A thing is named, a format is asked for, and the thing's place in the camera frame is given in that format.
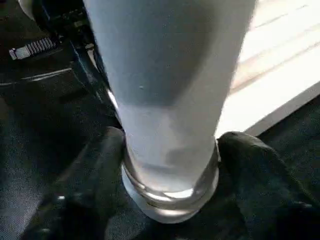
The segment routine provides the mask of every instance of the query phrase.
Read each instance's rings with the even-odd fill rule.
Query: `metal band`
[[[147,216],[161,223],[180,223],[196,214],[214,194],[219,179],[219,158],[216,145],[207,168],[194,188],[179,192],[160,192],[135,179],[127,152],[122,164],[122,179],[129,195]]]

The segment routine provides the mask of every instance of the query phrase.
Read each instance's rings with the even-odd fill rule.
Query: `silver metal ring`
[[[162,192],[137,181],[131,174],[134,170],[130,169],[127,153],[122,163],[122,180],[129,195],[148,217],[166,224],[180,223],[195,215],[214,194],[219,179],[219,158],[216,144],[211,160],[193,188]]]

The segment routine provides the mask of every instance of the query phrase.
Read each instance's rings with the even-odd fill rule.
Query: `white surface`
[[[231,94],[215,133],[257,136],[320,94],[320,46],[310,49]]]
[[[319,24],[319,12],[320,2],[316,2],[250,30],[244,38],[239,62],[242,63],[262,51],[284,44]]]

